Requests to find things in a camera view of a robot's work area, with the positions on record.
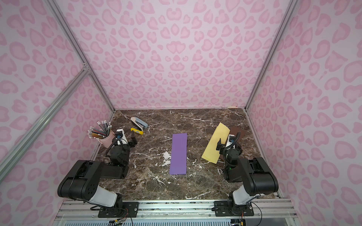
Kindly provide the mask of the purple paper sheet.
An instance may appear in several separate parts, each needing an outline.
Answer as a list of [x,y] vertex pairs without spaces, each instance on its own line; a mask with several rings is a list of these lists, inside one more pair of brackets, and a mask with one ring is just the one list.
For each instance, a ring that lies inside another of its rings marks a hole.
[[187,172],[187,133],[173,134],[170,175],[185,175]]

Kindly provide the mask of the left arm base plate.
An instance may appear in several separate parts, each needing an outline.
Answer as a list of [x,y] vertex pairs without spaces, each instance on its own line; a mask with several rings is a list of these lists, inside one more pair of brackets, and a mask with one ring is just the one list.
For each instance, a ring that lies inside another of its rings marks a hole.
[[98,218],[135,218],[139,204],[139,202],[123,202],[121,207],[101,207]]

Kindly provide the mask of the yellow paper sheet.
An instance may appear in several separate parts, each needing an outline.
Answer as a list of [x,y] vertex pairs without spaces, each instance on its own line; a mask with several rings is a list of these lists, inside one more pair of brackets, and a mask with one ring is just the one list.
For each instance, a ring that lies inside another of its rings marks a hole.
[[229,133],[230,129],[224,124],[219,123],[213,135],[211,136],[210,141],[208,142],[201,158],[208,162],[217,164],[220,157],[219,151],[216,149],[217,144],[220,140],[221,143],[224,144],[228,138]]

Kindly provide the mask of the brown paper sheet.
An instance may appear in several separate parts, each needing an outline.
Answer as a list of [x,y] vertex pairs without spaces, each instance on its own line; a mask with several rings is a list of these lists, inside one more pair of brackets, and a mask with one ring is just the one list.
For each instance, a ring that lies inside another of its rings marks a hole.
[[237,127],[232,127],[232,129],[230,130],[230,133],[229,134],[232,134],[232,135],[235,135],[236,136],[236,140],[237,140],[237,143],[239,144],[239,142],[241,141],[241,139],[245,136],[246,132],[240,128],[237,128]]

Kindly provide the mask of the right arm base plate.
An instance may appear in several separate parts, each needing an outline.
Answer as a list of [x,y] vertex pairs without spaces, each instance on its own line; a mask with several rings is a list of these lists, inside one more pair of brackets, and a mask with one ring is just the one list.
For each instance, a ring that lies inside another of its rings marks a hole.
[[251,203],[245,205],[236,205],[229,201],[214,201],[214,207],[211,211],[215,212],[216,217],[252,217],[254,209]]

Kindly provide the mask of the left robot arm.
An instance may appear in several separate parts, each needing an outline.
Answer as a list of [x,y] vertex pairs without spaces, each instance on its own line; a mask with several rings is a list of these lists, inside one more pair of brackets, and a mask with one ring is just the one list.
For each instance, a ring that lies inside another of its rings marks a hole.
[[129,170],[130,151],[137,145],[132,133],[128,141],[122,130],[116,132],[105,156],[109,163],[78,160],[58,186],[59,197],[80,200],[105,208],[122,208],[122,195],[99,186],[102,178],[125,179]]

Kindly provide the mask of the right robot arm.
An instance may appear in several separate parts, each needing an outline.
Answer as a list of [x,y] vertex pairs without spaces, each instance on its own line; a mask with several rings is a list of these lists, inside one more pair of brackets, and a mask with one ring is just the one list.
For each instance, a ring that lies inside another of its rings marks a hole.
[[242,185],[231,192],[226,201],[215,201],[212,211],[217,217],[253,216],[251,202],[278,191],[279,184],[275,175],[262,157],[251,160],[240,158],[242,148],[233,135],[224,144],[219,140],[216,149],[224,157],[224,179],[228,183],[241,182]]

